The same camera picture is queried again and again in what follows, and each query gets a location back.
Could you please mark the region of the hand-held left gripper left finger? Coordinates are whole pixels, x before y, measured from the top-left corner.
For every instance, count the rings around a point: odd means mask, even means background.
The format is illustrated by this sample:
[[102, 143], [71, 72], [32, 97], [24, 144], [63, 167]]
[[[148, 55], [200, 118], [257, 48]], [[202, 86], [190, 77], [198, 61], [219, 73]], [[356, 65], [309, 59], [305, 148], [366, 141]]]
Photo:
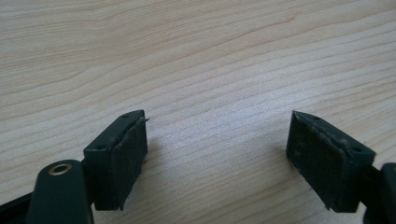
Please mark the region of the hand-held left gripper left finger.
[[96, 210], [123, 209], [148, 153], [146, 122], [144, 110], [123, 114], [84, 148]]

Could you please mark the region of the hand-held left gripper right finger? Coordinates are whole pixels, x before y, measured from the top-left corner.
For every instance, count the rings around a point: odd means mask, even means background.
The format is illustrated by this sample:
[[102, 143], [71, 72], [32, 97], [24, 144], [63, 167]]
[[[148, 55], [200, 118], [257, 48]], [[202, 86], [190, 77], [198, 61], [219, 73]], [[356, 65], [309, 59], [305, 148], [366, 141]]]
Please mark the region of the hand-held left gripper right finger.
[[372, 166], [373, 150], [324, 119], [294, 111], [286, 153], [327, 208], [357, 210], [361, 174]]

